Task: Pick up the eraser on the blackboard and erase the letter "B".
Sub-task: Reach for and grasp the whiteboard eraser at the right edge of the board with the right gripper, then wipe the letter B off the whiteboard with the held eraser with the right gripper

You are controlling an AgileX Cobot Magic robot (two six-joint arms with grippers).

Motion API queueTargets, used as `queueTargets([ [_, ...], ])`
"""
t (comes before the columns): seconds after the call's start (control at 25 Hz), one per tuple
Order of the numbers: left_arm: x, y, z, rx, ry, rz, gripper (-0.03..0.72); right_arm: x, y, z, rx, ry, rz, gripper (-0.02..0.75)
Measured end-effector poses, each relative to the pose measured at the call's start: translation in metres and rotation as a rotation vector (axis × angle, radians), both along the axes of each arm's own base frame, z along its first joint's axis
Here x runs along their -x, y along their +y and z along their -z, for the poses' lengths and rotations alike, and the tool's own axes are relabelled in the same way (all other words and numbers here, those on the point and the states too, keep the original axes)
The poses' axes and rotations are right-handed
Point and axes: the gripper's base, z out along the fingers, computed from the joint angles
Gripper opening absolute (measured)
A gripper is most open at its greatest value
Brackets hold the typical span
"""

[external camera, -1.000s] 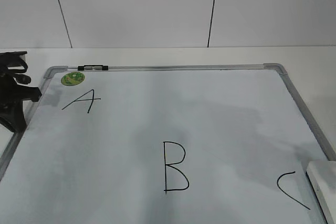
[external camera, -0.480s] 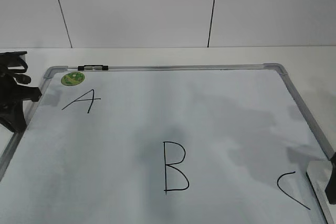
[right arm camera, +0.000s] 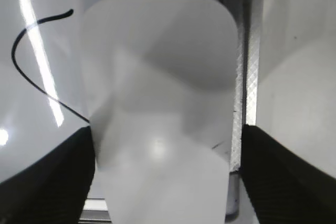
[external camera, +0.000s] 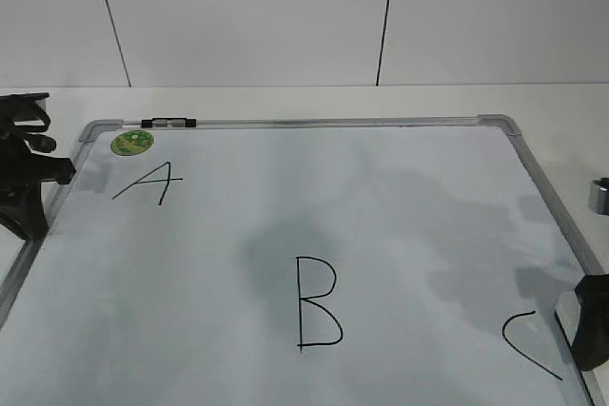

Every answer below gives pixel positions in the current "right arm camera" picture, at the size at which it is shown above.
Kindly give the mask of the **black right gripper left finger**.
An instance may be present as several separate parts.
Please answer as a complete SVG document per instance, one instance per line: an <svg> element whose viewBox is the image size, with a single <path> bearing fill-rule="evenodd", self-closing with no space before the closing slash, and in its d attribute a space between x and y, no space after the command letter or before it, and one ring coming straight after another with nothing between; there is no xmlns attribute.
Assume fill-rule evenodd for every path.
<svg viewBox="0 0 336 224"><path fill-rule="evenodd" d="M1 183L1 223L78 223L95 172L90 127Z"/></svg>

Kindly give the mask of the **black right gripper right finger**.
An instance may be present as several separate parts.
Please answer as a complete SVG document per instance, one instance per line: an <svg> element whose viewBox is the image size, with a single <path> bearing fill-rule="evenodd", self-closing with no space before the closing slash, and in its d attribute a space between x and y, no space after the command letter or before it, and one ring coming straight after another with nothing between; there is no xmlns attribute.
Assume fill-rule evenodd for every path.
<svg viewBox="0 0 336 224"><path fill-rule="evenodd" d="M240 175L259 223L335 223L335 178L244 125Z"/></svg>

